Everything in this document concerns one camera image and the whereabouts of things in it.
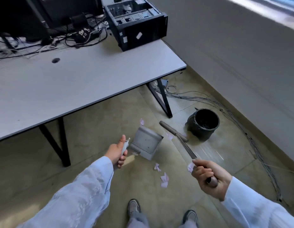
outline desk leg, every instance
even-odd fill
[[[157,79],[157,82],[158,82],[158,88],[161,91],[161,95],[162,95],[164,102],[162,102],[162,100],[158,96],[157,92],[152,87],[151,82],[147,83],[146,85],[149,88],[149,90],[151,91],[151,93],[153,94],[153,96],[156,98],[156,100],[158,101],[158,103],[160,104],[160,106],[162,107],[162,109],[164,110],[166,115],[168,116],[168,118],[172,118],[172,113],[171,113],[170,106],[169,106],[169,103],[167,100],[167,96],[165,94],[164,86],[162,85],[162,81],[159,78],[159,79]]]
[[[69,157],[64,120],[62,117],[58,118],[58,126],[59,126],[61,148],[56,143],[56,141],[52,137],[50,131],[46,128],[45,125],[40,125],[39,129],[41,130],[42,134],[46,137],[46,139],[48,140],[50,145],[53,147],[53,149],[57,153],[58,157],[61,159],[63,166],[67,167],[67,166],[71,165],[71,162],[70,162],[70,157]]]

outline sneaker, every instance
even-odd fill
[[[132,212],[141,212],[141,207],[140,204],[138,203],[138,201],[136,199],[131,199],[128,203],[128,209],[127,209],[127,214],[130,217]]]
[[[186,211],[186,213],[185,213],[184,216],[183,216],[183,224],[184,224],[187,220],[192,220],[192,221],[196,224],[197,228],[199,227],[199,225],[198,225],[198,217],[197,217],[197,214],[196,214],[195,211],[193,211],[193,210],[191,210],[191,209],[188,210],[188,211]]]

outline white wall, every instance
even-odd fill
[[[150,0],[177,54],[294,160],[294,31],[227,0]]]

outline person's left hand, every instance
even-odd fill
[[[128,153],[127,150],[125,150],[125,152],[121,156],[125,141],[126,141],[126,136],[122,135],[122,138],[120,139],[119,143],[110,145],[109,149],[104,155],[111,160],[113,165],[117,164],[118,168],[122,167],[127,157],[127,153]]]

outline lab coat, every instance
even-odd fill
[[[72,183],[56,192],[33,218],[17,228],[91,228],[109,204],[112,176],[111,160],[108,157],[96,160]],[[222,204],[244,228],[294,227],[294,217],[281,205],[235,177]]]

